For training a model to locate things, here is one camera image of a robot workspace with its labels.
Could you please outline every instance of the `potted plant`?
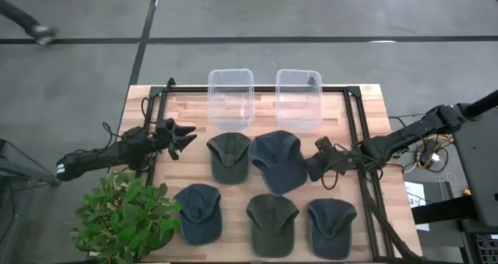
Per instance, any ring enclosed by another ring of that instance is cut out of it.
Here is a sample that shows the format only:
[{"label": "potted plant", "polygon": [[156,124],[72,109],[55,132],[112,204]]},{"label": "potted plant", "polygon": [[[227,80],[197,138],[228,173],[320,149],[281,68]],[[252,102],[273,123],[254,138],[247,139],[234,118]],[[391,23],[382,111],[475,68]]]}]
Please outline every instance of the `potted plant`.
[{"label": "potted plant", "polygon": [[76,249],[98,253],[100,263],[129,264],[162,248],[179,226],[172,216],[181,209],[166,192],[164,183],[144,186],[135,172],[101,178],[76,211],[82,220],[71,232]]}]

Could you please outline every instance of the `dark gray baseball cap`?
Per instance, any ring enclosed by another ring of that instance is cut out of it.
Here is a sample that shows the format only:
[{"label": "dark gray baseball cap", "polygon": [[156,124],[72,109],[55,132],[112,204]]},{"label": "dark gray baseball cap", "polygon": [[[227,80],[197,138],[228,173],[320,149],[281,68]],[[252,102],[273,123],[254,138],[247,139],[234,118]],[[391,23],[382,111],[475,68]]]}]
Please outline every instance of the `dark gray baseball cap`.
[{"label": "dark gray baseball cap", "polygon": [[174,196],[181,206],[180,229],[190,245],[207,245],[221,235],[222,219],[217,188],[193,184]]},{"label": "dark gray baseball cap", "polygon": [[283,195],[306,182],[307,164],[300,148],[301,141],[286,131],[257,136],[249,147],[249,160],[261,170],[272,194]]},{"label": "dark gray baseball cap", "polygon": [[308,204],[308,227],[313,253],[324,259],[344,260],[351,251],[351,223],[355,207],[340,199],[315,199]]},{"label": "dark gray baseball cap", "polygon": [[211,172],[215,180],[224,185],[245,181],[249,173],[247,149],[251,140],[239,132],[226,132],[207,143],[211,151]]},{"label": "dark gray baseball cap", "polygon": [[251,244],[261,257],[285,257],[294,248],[294,219],[299,210],[288,199],[257,195],[247,205]]}]

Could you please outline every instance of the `plastic container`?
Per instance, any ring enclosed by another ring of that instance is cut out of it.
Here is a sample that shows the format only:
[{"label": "plastic container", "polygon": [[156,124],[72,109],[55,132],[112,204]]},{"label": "plastic container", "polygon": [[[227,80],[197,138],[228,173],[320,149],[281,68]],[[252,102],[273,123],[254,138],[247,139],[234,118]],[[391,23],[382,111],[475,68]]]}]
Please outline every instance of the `plastic container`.
[{"label": "plastic container", "polygon": [[322,120],[321,75],[311,70],[280,69],[276,80],[276,113],[281,128],[311,132]]},{"label": "plastic container", "polygon": [[249,69],[209,73],[208,119],[222,132],[246,129],[254,120],[254,75]]}]

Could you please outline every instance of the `butcher block tabletop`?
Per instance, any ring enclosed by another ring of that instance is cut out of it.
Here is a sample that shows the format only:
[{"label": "butcher block tabletop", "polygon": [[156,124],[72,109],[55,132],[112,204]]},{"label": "butcher block tabletop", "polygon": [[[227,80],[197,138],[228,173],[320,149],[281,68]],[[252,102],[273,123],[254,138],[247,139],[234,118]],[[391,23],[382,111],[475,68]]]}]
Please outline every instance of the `butcher block tabletop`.
[{"label": "butcher block tabletop", "polygon": [[[359,86],[363,98],[363,106],[368,123],[370,136],[387,135],[391,132],[388,113],[384,105],[381,87],[378,84],[355,85]],[[123,118],[121,119],[120,133],[137,125],[143,125],[144,117],[140,108],[142,98],[149,96],[151,86],[131,86],[128,91]],[[361,140],[361,126],[356,109],[355,98],[352,97],[353,114],[355,116],[356,131]],[[153,121],[157,115],[160,98],[157,97],[154,105]],[[368,233],[366,230],[365,215],[362,198],[359,190],[356,171],[347,171],[344,176],[339,175],[337,186],[331,191],[326,190],[320,181],[308,180],[303,186],[285,194],[293,201],[300,213],[295,219],[295,244],[290,255],[285,258],[267,259],[258,257],[251,247],[251,222],[246,213],[249,200],[259,194],[269,193],[261,177],[261,171],[250,165],[247,180],[240,185],[221,185],[211,175],[210,153],[206,143],[214,136],[222,133],[207,119],[207,93],[168,93],[165,109],[165,118],[173,118],[179,125],[196,127],[192,134],[197,135],[183,153],[180,159],[171,160],[168,152],[158,154],[153,185],[166,183],[167,197],[173,198],[181,189],[194,184],[202,183],[218,188],[221,194],[221,210],[223,216],[223,231],[221,237],[209,245],[191,246],[176,229],[173,239],[165,247],[151,252],[142,259],[143,262],[320,262],[329,261],[315,256],[310,250],[307,233],[307,204],[319,198],[342,199],[356,207],[358,216],[352,222],[352,249],[346,261],[369,261],[370,253]],[[349,147],[351,135],[349,133],[348,118],[345,112],[345,101],[342,93],[323,92],[322,101],[323,121],[311,133],[293,132],[301,140],[301,152],[305,157],[311,157],[317,152],[314,142],[327,136],[331,142]],[[275,93],[254,93],[254,121],[244,131],[251,139],[267,132],[279,130],[275,120]],[[325,183],[332,185],[335,172],[329,171],[325,175]],[[373,190],[369,183],[370,193]],[[407,199],[405,185],[400,167],[387,166],[381,179],[381,191],[384,197],[385,208],[391,225],[402,240],[416,254],[421,255],[419,239],[415,223]],[[382,230],[374,218],[375,231],[381,255],[385,254]]]}]

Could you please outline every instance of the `person's foot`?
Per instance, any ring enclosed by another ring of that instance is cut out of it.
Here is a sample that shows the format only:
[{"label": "person's foot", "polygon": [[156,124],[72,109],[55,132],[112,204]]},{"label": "person's foot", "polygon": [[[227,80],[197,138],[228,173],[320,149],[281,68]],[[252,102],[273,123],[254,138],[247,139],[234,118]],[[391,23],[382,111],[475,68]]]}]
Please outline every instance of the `person's foot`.
[{"label": "person's foot", "polygon": [[26,32],[29,36],[34,38],[34,40],[39,45],[47,45],[53,41],[57,30],[51,26],[33,26],[29,31]]}]

